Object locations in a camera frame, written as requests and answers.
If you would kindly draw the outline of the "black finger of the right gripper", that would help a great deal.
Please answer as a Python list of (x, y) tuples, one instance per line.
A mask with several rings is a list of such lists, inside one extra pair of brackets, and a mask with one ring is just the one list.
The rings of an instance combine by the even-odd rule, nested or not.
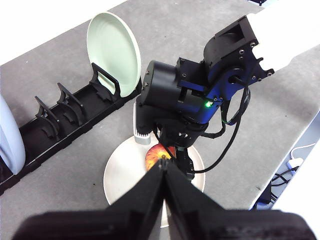
[(181, 170), (186, 178), (191, 182), (195, 178), (194, 164), (188, 154), (188, 149), (184, 147), (175, 147), (174, 164)]

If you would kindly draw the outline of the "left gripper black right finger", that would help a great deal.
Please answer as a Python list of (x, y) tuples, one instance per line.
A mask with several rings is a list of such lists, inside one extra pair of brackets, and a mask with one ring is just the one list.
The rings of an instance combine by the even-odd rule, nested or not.
[(306, 221), (280, 210), (227, 210), (198, 190), (170, 161), (165, 200), (184, 240), (314, 240)]

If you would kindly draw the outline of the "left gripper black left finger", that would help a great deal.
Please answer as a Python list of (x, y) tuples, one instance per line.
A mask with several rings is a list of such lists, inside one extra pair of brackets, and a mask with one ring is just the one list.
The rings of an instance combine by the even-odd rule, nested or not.
[(14, 240), (147, 240), (163, 205), (165, 161), (103, 210), (57, 211), (24, 220)]

